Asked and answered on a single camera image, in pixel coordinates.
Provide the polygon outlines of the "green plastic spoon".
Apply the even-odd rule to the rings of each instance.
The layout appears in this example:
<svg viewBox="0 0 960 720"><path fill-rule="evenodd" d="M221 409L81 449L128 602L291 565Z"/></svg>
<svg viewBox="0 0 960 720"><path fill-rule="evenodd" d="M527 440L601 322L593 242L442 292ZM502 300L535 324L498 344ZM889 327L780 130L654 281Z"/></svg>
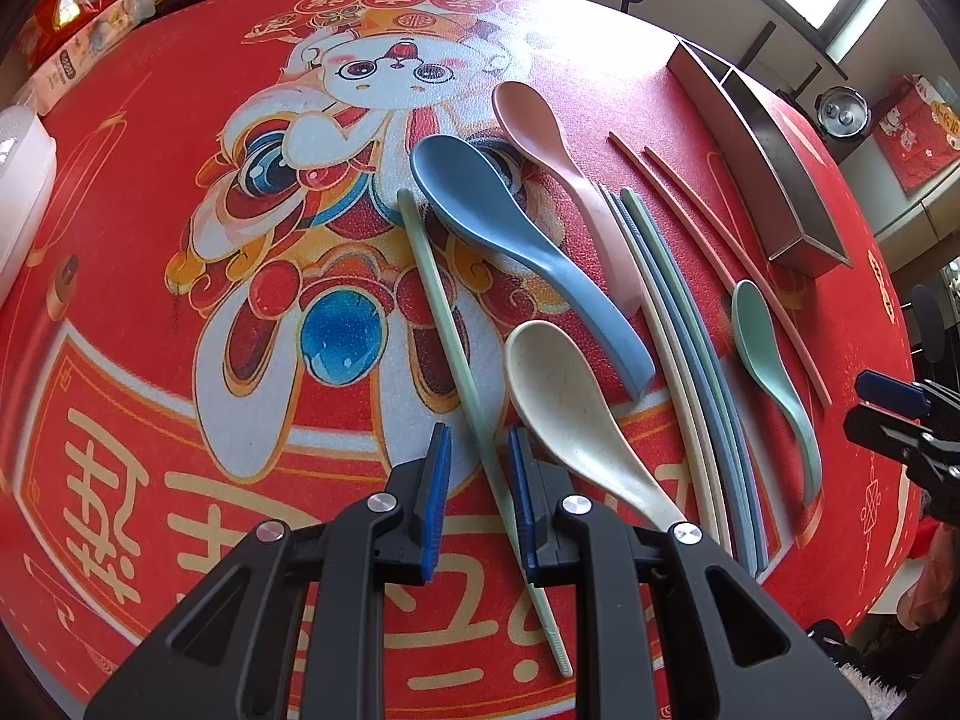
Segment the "green plastic spoon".
<svg viewBox="0 0 960 720"><path fill-rule="evenodd" d="M750 280L736 282L731 298L734 340L743 366L758 387L775 402L799 445L804 491L802 504L814 504L822 491L822 458L811 418L782 362L770 309L760 288Z"/></svg>

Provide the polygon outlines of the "pink chopstick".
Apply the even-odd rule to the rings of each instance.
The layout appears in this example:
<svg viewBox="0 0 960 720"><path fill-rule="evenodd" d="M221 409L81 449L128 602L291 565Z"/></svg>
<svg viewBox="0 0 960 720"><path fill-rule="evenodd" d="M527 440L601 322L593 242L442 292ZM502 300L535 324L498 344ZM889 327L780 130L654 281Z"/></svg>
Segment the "pink chopstick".
<svg viewBox="0 0 960 720"><path fill-rule="evenodd" d="M721 257L719 250L708 241L708 236L706 236L703 229L701 229L701 224L693 218L692 213L686 210L685 206L683 206L679 200L675 199L674 193L670 192L669 188L667 188L667 182L663 181L656 171L652 171L651 167L647 165L647 162L643 160L617 132L608 132L608 139L613 143L613 146L630 161L630 164L643 176L643 179L654 188L654 192L661 197L661 200L669 206L675 218L685 227L686 234L693 239L693 242L697 244L700 252L706 257L706 260L708 260L711 268L715 270L716 277L722 281L722 286L727 289L727 293L734 293L739 280L737 280L737 278L732 275L732 271L727 268L726 260ZM706 202L690 185L682 181L682 177L680 177L672 167L663 163L661 158L656 158L656 163L667 171L669 179L680 188L682 195L697 207L700 216L709 224L709 227L713 229L716 236L724 241L724 245L726 245L727 250L729 250L729 254L734 255L737 262L739 262L743 268L750 268L747 252L743 249L742 244L732 236L732 232L727 229L726 224L719 219L719 216L709 208Z"/></svg>
<svg viewBox="0 0 960 720"><path fill-rule="evenodd" d="M724 224L716 213L709 208L708 203L706 203L701 197L700 194L688 183L683 177L680 177L677 174L677 171L672 166L667 164L667 161L664 158L661 158L654 149L645 146L643 148L643 154L648 160L651 160L658 168L667 176L669 179L677 186L680 192L685 195L685 197L690 200L698 208L698 211L709 221L709 224L715 228L715 231L721 236L722 240L726 242L727 247L731 249L732 254L736 255L739 259L740 265L747 270L750 278L757 283L758 288L760 288L761 294L765 296L766 302L773 310L776 318L781 323L781 327L784 328L784 333L788 335L789 341L794 346L794 351L796 351L799 356L802 366L804 366L807 376L811 379L812 387L814 387L815 393L822 405L825 408L832 405L832 395L830 395L830 390L828 390L825 380L823 380L822 374L820 374L820 369L818 369L817 363L814 361L814 356L811 355L811 351L807 348L807 344L800 336L799 330L797 330L796 324L794 323L791 316L788 314L788 310L784 309L781 299L775 293L773 286L768 281L768 278L763 275L758 266L755 265L755 262L750 259L750 255L747 254L747 250L743 249L743 245L740 243L739 239L732 234L729 229L727 229L726 224Z"/></svg>

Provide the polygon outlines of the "beige plastic spoon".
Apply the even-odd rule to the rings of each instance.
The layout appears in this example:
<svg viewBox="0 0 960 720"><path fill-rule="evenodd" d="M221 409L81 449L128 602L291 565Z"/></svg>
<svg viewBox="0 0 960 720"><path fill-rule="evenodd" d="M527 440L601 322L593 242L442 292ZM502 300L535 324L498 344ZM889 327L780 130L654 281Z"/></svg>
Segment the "beige plastic spoon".
<svg viewBox="0 0 960 720"><path fill-rule="evenodd" d="M512 405L568 470L630 505L665 532L685 514L631 449L586 356L543 320L514 328L505 344Z"/></svg>

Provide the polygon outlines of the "green chopstick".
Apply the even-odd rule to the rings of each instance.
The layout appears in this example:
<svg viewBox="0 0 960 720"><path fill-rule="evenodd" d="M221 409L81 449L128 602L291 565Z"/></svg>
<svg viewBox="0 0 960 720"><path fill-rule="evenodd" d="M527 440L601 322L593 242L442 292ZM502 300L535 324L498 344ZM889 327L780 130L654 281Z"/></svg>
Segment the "green chopstick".
<svg viewBox="0 0 960 720"><path fill-rule="evenodd" d="M512 508L511 493L505 473L501 470L500 459L494 445L493 427L483 413L482 402L478 395L477 385L473 380L467 353L460 341L459 328L455 325L454 310L449 304L448 294L444 288L443 277L439 266L434 260L427 228L421 218L413 193L408 188L401 188L397 192L397 206L405 232L409 238L410 249L416 263L416 270L420 275L421 286L425 291L425 298L430 306L434 325L438 330L439 341L443 346L444 356L448 361L449 371L454 380L455 391L459 395L460 406L466 415L467 426L477 449L478 460L482 463L483 472L487 477L488 487L493 496L494 504L500 514L501 522L505 527L506 536L511 543L512 552L516 557L519 569L524 569L521 544L517 534L516 515Z"/></svg>
<svg viewBox="0 0 960 720"><path fill-rule="evenodd" d="M669 247L667 247L658 225L654 223L651 213L646 210L646 206L641 202L640 195L633 188L625 187L620 190L619 197L626 206L628 215L638 226L641 238L651 249L652 257L654 257L659 271L667 283L670 296L674 298L674 302L680 310L680 315L685 320L686 328L688 328L693 346L695 346L698 361L704 367L709 387L713 390L716 400L719 401L722 412L732 422L732 426L739 427L739 411L737 411L736 402L732 398L731 390L729 390L729 383L727 383L722 367L719 366L718 356L716 356L715 348L713 348L708 330L704 325L700 309L693 301L690 289L686 286L686 279L683 277L677 262L675 262L674 255L670 254Z"/></svg>

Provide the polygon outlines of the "pink plastic spoon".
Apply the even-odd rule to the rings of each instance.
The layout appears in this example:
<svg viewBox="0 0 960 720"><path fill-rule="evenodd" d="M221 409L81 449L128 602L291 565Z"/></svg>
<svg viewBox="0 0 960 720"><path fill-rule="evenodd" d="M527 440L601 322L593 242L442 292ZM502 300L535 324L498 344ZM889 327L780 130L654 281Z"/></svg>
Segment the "pink plastic spoon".
<svg viewBox="0 0 960 720"><path fill-rule="evenodd" d="M562 126L547 99L526 83L501 82L491 92L491 104L508 140L556 179L578 207L601 259L613 304L631 319L641 307L640 270L607 200L569 153Z"/></svg>

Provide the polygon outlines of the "blue plastic spoon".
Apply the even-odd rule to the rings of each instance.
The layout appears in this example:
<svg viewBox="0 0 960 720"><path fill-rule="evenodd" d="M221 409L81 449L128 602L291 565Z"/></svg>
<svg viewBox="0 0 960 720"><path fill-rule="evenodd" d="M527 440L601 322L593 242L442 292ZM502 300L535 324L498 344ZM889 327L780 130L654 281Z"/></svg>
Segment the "blue plastic spoon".
<svg viewBox="0 0 960 720"><path fill-rule="evenodd" d="M452 135L431 135L413 147L410 169L452 232L544 278L601 345L628 395L639 400L646 394L656 367L638 332L601 287L529 220L500 172L475 146Z"/></svg>

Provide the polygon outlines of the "metal utensil tray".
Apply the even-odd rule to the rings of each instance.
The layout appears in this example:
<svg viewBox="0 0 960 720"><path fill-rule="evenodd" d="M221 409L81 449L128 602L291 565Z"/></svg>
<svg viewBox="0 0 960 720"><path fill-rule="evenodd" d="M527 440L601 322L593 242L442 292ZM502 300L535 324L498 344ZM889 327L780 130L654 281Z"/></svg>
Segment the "metal utensil tray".
<svg viewBox="0 0 960 720"><path fill-rule="evenodd" d="M766 258L811 278L850 265L802 161L818 151L778 109L779 99L735 68L722 70L686 41L677 44L667 66L715 137Z"/></svg>

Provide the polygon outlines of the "red gift bag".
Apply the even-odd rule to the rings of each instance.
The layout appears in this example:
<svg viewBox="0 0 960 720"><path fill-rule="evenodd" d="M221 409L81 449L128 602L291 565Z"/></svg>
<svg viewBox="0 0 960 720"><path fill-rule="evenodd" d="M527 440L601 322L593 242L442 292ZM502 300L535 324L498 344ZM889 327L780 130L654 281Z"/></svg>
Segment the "red gift bag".
<svg viewBox="0 0 960 720"><path fill-rule="evenodd" d="M875 114L875 141L905 192L958 160L957 112L926 76L898 76Z"/></svg>

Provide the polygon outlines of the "steel pot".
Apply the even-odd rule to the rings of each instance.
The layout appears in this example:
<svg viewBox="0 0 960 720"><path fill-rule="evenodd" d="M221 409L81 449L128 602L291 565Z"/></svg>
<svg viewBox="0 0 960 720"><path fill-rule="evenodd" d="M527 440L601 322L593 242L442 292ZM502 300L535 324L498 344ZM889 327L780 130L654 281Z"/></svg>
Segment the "steel pot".
<svg viewBox="0 0 960 720"><path fill-rule="evenodd" d="M833 140L855 140L871 130L867 99L849 86L832 86L815 99L815 118L823 135Z"/></svg>

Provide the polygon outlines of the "red festive table mat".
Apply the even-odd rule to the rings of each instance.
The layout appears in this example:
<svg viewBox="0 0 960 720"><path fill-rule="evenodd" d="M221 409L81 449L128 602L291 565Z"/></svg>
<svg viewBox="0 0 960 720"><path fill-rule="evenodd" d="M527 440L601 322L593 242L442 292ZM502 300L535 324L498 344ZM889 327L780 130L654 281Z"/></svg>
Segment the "red festive table mat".
<svg viewBox="0 0 960 720"><path fill-rule="evenodd" d="M766 258L669 71L676 45L586 0L208 0L125 36L47 116L57 182L2 307L2 619L18 644L88 700L257 522L335 517L444 422L443 552L430 585L387 595L387 715L571 710L395 206L416 142L464 138L602 276L573 200L503 137L501 82L547 99L593 181L640 194L682 269L757 475L766 590L800 624L861 621L919 518L900 466L841 429L857 372L910 370L889 270L797 114L851 263L809 278ZM700 194L814 356L828 408L768 305L822 458L814 504L802 504L793 429L740 359L732 294L608 132L667 182L732 275L754 281L643 148Z"/></svg>

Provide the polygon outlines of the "white plastic container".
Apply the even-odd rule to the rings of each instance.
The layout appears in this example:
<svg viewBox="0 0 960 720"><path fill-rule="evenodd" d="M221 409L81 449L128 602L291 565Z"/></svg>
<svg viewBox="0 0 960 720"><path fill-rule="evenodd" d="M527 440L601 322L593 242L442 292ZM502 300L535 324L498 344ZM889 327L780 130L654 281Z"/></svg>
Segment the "white plastic container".
<svg viewBox="0 0 960 720"><path fill-rule="evenodd" d="M0 115L0 302L25 265L52 195L57 143L31 109L19 104Z"/></svg>

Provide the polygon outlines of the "tissue pack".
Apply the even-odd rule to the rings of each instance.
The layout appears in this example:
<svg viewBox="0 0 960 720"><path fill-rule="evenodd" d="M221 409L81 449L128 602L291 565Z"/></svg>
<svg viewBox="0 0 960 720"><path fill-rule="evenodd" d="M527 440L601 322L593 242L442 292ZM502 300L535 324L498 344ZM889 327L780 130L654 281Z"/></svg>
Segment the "tissue pack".
<svg viewBox="0 0 960 720"><path fill-rule="evenodd" d="M49 114L103 55L153 13L153 0L117 0L109 5L39 65L20 89L18 103L41 117Z"/></svg>

